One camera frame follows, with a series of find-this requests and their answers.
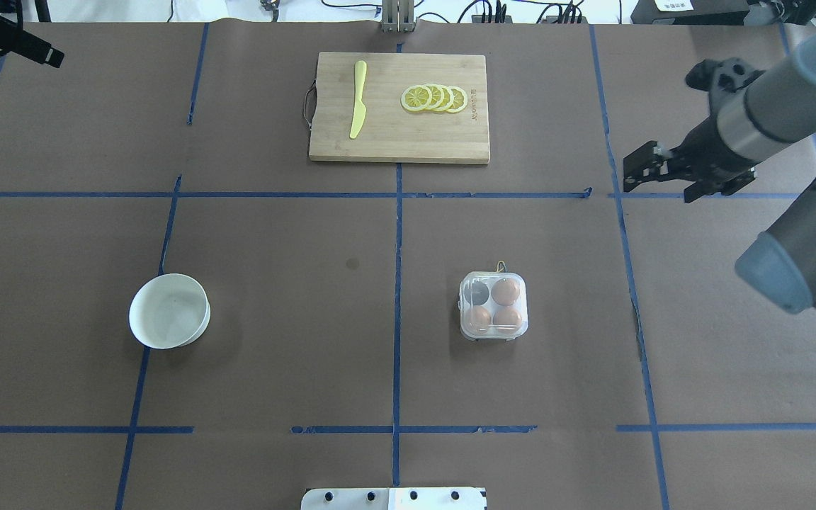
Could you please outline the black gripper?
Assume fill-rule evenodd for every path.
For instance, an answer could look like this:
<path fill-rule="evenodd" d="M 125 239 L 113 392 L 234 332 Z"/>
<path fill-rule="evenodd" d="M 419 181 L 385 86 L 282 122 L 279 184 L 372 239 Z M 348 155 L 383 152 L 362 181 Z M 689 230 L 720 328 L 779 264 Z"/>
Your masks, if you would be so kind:
<path fill-rule="evenodd" d="M 658 141 L 647 141 L 623 159 L 624 193 L 672 178 L 692 181 L 683 191 L 686 204 L 715 194 L 729 196 L 756 177 L 754 162 L 723 142 L 715 120 L 703 120 L 671 151 Z"/>

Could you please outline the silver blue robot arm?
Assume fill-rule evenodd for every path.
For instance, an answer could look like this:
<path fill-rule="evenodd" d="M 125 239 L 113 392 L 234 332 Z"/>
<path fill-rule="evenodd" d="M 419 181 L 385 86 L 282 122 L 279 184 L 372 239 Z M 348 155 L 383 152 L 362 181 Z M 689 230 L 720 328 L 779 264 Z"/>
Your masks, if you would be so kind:
<path fill-rule="evenodd" d="M 736 259 L 735 273 L 780 310 L 816 311 L 816 32 L 768 67 L 729 56 L 697 62 L 684 83 L 707 96 L 682 141 L 625 155 L 620 187 L 683 181 L 685 203 L 732 197 L 784 171 L 791 204 Z"/>

